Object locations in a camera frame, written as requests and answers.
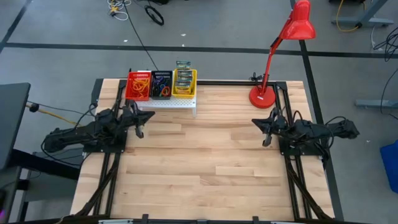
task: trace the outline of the red basket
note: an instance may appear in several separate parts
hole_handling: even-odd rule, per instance
[[[129,72],[126,87],[126,99],[148,101],[150,72]]]

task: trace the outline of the table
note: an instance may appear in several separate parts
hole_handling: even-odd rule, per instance
[[[113,106],[118,83],[118,79],[103,80],[97,111]],[[292,111],[299,110],[311,120],[303,83],[286,85]],[[251,87],[198,81],[196,118],[190,110],[158,109],[144,127],[145,138],[138,139],[129,129],[111,218],[149,214],[151,219],[293,220],[277,138],[262,147],[264,135],[251,122],[267,118],[272,108],[253,107],[248,99]],[[96,190],[103,157],[92,153],[83,164],[71,213],[79,211]],[[308,191],[333,217],[321,160],[302,156],[302,165]],[[302,198],[297,189],[296,193],[303,217]]]
[[[6,191],[4,220],[8,222],[16,190],[28,190],[29,180],[20,179],[22,168],[68,179],[77,179],[79,170],[14,148],[30,90],[29,83],[0,85],[0,188]]]

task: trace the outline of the yellow basket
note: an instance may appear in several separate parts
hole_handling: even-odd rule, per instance
[[[196,92],[197,92],[197,71],[192,69],[192,89],[190,91],[191,94],[187,94],[187,95],[183,95],[183,94],[178,94],[176,91],[176,87],[175,87],[175,82],[177,81],[177,72],[178,70],[175,69],[174,70],[174,74],[173,74],[173,91],[172,91],[172,95],[175,96],[176,98],[183,98],[183,99],[193,99],[193,97],[195,96]]]

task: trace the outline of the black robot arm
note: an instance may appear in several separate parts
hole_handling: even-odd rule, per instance
[[[122,108],[122,115],[115,118],[113,109],[105,109],[95,116],[95,120],[86,126],[61,130],[56,128],[44,139],[44,150],[57,152],[66,146],[82,144],[90,147],[111,146],[120,140],[131,126],[135,126],[136,135],[143,138],[141,127],[153,116],[153,111],[141,111],[131,100]]]

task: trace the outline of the metal table leg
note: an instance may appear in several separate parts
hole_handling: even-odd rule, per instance
[[[359,17],[339,17],[339,25],[358,26],[388,26],[394,24],[390,19],[374,18],[373,16],[377,11],[386,3],[387,0],[374,0],[369,9],[364,11]],[[336,24],[336,17],[331,19],[331,23]]]
[[[369,108],[380,108],[381,100],[356,100],[355,106],[363,106]],[[385,109],[398,109],[398,101],[383,100],[381,107]]]

